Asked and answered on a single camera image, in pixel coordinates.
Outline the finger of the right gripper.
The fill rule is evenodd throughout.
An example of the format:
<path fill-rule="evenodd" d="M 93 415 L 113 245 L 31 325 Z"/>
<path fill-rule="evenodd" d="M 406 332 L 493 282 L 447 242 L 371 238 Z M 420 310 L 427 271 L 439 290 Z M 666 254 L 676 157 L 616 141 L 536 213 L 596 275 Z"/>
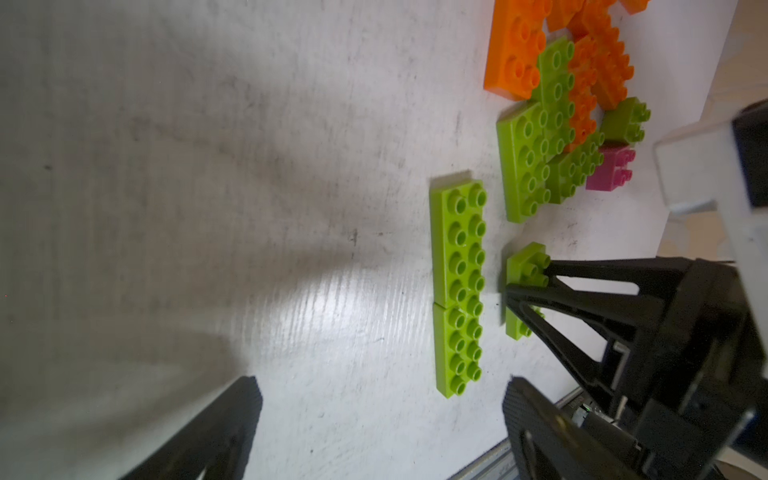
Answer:
<path fill-rule="evenodd" d="M 552 260 L 548 276 L 632 283 L 640 295 L 669 299 L 694 261 L 682 257 L 616 260 Z"/>
<path fill-rule="evenodd" d="M 663 302 L 647 295 L 510 284 L 506 304 L 578 384 L 597 396 L 638 396 Z"/>

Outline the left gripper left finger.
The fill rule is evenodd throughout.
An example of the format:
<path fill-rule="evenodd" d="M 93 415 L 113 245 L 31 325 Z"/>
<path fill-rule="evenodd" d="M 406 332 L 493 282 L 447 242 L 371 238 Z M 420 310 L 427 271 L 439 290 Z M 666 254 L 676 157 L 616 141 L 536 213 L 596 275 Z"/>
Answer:
<path fill-rule="evenodd" d="M 242 376 L 124 475 L 126 479 L 241 479 L 263 406 L 257 379 Z"/>

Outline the green brick lowest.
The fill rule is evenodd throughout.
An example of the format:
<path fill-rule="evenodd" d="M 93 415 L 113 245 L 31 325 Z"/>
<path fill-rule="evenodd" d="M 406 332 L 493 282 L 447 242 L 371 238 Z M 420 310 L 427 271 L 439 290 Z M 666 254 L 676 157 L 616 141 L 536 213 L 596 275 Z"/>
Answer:
<path fill-rule="evenodd" d="M 477 316 L 437 303 L 433 304 L 433 327 L 437 389 L 445 398 L 461 396 L 483 375 L 479 365 L 483 328 Z"/>

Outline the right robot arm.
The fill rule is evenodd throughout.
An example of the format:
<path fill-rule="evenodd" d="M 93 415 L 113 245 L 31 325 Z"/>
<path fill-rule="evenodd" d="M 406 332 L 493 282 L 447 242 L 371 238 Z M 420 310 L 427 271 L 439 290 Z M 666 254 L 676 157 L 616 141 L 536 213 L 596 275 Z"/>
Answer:
<path fill-rule="evenodd" d="M 767 104 L 654 154 L 669 210 L 718 212 L 735 260 L 553 260 L 535 243 L 508 260 L 508 311 L 601 411 L 576 423 L 513 378 L 523 479 L 717 479 L 725 448 L 767 461 Z"/>

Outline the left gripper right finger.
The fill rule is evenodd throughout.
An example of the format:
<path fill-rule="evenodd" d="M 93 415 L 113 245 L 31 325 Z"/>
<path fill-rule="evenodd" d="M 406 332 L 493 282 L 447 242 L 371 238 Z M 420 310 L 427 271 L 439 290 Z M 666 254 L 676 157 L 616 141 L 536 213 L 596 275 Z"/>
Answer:
<path fill-rule="evenodd" d="M 502 402 L 521 479 L 634 479 L 636 474 L 522 377 Z"/>

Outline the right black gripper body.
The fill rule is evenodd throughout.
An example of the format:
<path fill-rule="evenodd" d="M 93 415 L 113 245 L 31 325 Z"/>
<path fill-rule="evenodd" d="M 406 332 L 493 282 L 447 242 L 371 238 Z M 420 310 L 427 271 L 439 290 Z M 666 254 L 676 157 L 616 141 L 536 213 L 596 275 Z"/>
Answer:
<path fill-rule="evenodd" d="M 705 477 L 732 448 L 767 462 L 767 351 L 741 279 L 727 263 L 693 260 L 663 302 L 638 396 L 592 398 L 645 449 L 651 478 Z"/>

